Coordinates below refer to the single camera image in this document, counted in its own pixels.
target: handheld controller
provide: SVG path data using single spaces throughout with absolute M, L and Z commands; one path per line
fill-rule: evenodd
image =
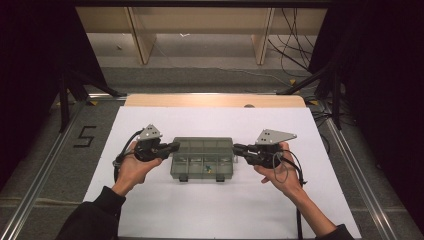
M 261 165 L 265 168 L 275 168 L 280 164 L 276 154 L 281 152 L 279 142 L 296 138 L 296 134 L 264 129 L 254 145 L 233 145 L 234 155 L 244 157 L 249 165 Z

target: clear plastic box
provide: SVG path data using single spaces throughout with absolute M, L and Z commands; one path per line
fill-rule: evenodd
M 176 137 L 180 149 L 173 153 L 171 175 L 189 179 L 215 179 L 224 182 L 233 176 L 233 140 L 213 137 Z

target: gray floor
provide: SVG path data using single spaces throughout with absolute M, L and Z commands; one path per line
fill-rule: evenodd
M 131 36 L 98 34 L 91 35 L 90 39 L 109 86 L 121 92 L 272 93 L 287 89 L 291 79 L 304 79 L 281 71 L 280 56 L 272 50 L 268 50 L 263 66 L 256 65 L 248 36 L 160 35 L 146 66 L 138 64 L 137 56 L 132 51 L 134 46 Z M 308 46 L 305 42 L 302 44 L 305 48 Z M 302 61 L 296 51 L 288 53 Z M 283 66 L 290 74 L 308 75 L 286 59 L 283 59 Z M 311 96 L 314 85 L 300 91 L 300 95 Z M 98 92 L 90 87 L 88 90 Z M 318 106 L 308 106 L 314 112 L 321 111 L 323 103 L 325 101 Z M 123 104 L 124 101 L 120 100 L 101 100 L 95 105 L 82 108 L 18 239 L 55 237 L 67 216 L 82 201 L 116 113 Z M 348 113 L 348 107 L 344 105 L 342 111 Z M 0 228 L 7 225 L 20 199 L 30 188 L 54 144 L 59 126 L 60 109 L 53 104 L 32 151 L 20 162 L 0 193 Z M 75 148 L 75 145 L 86 143 L 78 138 L 84 126 L 96 126 L 85 131 L 85 135 L 91 135 L 94 139 L 89 148 Z M 424 239 L 384 173 L 375 166 L 373 155 L 350 115 L 342 117 L 342 128 L 349 147 L 398 239 Z M 319 131 L 330 143 L 330 160 L 363 239 L 385 239 L 381 237 L 370 215 L 327 122 L 319 126 Z

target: white paper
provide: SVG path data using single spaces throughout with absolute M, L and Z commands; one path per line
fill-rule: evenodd
M 263 129 L 294 133 L 288 141 L 298 157 L 308 195 L 336 225 L 361 235 L 307 108 L 167 108 L 121 107 L 106 142 L 85 201 L 104 185 L 113 185 L 112 162 L 128 138 L 148 124 L 174 137 L 231 137 L 254 144 Z M 170 175 L 171 157 L 153 169 L 143 185 L 128 195 L 119 235 L 143 238 L 297 239 L 296 209 L 274 186 L 239 157 L 233 178 L 224 183 L 194 180 L 180 183 Z M 314 238 L 303 220 L 303 235 Z

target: person's right hand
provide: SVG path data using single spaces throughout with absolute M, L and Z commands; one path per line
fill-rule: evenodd
M 286 142 L 279 143 L 281 149 L 290 150 L 289 144 Z M 283 151 L 283 156 L 294 163 L 293 157 L 288 151 Z M 302 192 L 302 187 L 300 186 L 299 179 L 297 176 L 296 169 L 286 162 L 281 162 L 274 169 L 264 168 L 260 165 L 255 165 L 254 169 L 261 175 L 265 176 L 262 179 L 262 183 L 267 183 L 271 181 L 274 186 L 282 191 L 291 200 L 300 192 Z

